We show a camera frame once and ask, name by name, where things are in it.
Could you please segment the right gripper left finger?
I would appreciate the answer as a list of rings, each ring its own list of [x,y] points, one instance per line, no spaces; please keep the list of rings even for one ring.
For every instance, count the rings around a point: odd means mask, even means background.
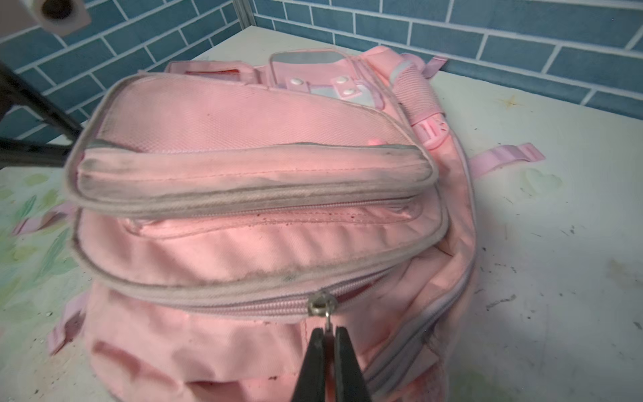
[[[324,402],[326,400],[325,330],[312,331],[306,353],[291,396],[291,402]]]

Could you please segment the pink student backpack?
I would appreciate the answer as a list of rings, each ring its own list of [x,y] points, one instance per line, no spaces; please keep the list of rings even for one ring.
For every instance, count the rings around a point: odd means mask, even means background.
[[[530,143],[467,157],[430,78],[378,46],[172,62],[116,83],[65,165],[94,284],[50,333],[83,333],[119,401],[291,401],[315,328],[345,327],[372,401],[445,401],[474,292],[472,180],[539,162]]]

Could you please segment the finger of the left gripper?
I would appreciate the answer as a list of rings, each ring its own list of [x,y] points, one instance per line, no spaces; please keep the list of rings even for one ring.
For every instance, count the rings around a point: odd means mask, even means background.
[[[31,110],[46,125],[75,142],[82,132],[80,122],[57,107],[30,83],[1,63],[1,120],[17,107]]]
[[[70,146],[42,144],[13,139],[1,140],[1,168],[8,167],[64,167],[70,155]]]

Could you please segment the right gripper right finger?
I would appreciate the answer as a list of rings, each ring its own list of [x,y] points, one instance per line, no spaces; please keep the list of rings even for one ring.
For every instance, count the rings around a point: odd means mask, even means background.
[[[372,401],[350,335],[345,327],[336,327],[333,368],[336,402]]]

